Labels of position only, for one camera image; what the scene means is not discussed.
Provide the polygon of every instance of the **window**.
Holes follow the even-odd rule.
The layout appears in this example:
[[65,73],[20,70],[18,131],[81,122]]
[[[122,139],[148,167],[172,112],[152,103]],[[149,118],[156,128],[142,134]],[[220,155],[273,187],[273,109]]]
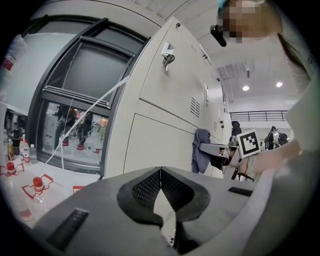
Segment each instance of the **window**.
[[[45,28],[43,21],[38,23]],[[104,34],[107,36],[103,37],[102,32],[107,30]],[[70,131],[97,99],[129,75],[144,45],[141,35],[106,18],[65,45],[43,74],[29,109],[26,137],[36,145],[39,161],[46,162],[57,148],[59,138]],[[72,128],[62,142],[62,152],[59,147],[48,162],[50,165],[61,168],[63,153],[66,170],[104,175],[111,122],[122,88],[97,103]]]
[[[107,46],[80,40],[65,55],[47,85],[99,99],[119,82],[131,56]],[[104,101],[111,102],[113,95]]]
[[48,22],[37,33],[78,34],[89,26],[89,23],[57,20]]
[[95,37],[110,42],[112,44],[118,45],[124,49],[133,52],[134,54],[137,54],[144,44],[143,41],[137,38],[130,37],[121,31],[110,28],[101,31]]
[[[40,160],[47,161],[59,144],[59,138],[66,134],[83,110],[53,102],[45,102],[43,122],[39,128],[37,153]],[[88,113],[72,129],[62,142],[64,168],[84,172],[100,173],[103,143],[108,125],[108,117]],[[53,157],[53,165],[61,165],[61,148]]]

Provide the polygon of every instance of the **white locker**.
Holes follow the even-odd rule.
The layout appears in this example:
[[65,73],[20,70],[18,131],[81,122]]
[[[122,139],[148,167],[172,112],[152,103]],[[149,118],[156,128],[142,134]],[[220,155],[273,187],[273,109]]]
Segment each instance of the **white locker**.
[[[146,77],[140,99],[201,128],[204,118],[204,85],[201,81],[201,55],[192,40],[183,41],[182,25],[174,22],[162,40]],[[165,45],[170,44],[175,60],[163,65]]]
[[211,64],[203,58],[201,63],[201,80],[204,85],[204,118],[203,128],[211,135],[223,142],[223,129],[221,121],[224,120],[223,93],[220,83],[211,75]]

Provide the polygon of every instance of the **ceiling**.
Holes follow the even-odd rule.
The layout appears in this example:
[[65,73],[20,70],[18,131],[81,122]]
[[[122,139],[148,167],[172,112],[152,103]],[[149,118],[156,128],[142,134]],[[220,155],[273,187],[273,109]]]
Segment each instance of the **ceiling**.
[[[249,97],[298,95],[276,36],[251,43],[230,43],[224,48],[218,44],[210,34],[210,26],[216,24],[217,0],[127,1],[149,10],[165,21],[174,16],[183,23],[209,55],[213,73],[221,79],[222,89],[229,102]],[[230,76],[223,77],[216,70],[221,70],[221,67],[230,69]],[[247,68],[250,70],[250,78],[246,78]],[[283,86],[277,88],[277,82],[282,82]],[[250,90],[242,90],[245,84],[249,85]]]

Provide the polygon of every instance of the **locker vent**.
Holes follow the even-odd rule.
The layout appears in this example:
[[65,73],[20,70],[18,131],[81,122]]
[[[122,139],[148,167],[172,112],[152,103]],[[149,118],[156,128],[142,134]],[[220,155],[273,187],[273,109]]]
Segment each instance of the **locker vent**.
[[190,112],[194,114],[197,118],[200,116],[200,104],[191,97]]

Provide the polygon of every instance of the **white cabinet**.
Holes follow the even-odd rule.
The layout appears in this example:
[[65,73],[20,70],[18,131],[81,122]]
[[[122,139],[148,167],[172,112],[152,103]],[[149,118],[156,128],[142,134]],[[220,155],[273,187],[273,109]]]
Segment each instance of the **white cabinet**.
[[[204,118],[204,84],[201,81],[201,55],[193,43],[196,40],[183,41],[190,37],[182,25],[176,28],[174,22],[154,56],[146,77],[140,99],[165,110],[194,126],[201,128]],[[175,59],[163,65],[164,46],[170,44],[170,52]]]
[[221,121],[224,120],[224,103],[221,85],[211,74],[211,64],[203,58],[201,63],[201,80],[204,84],[204,119],[203,128],[211,135],[223,142]]

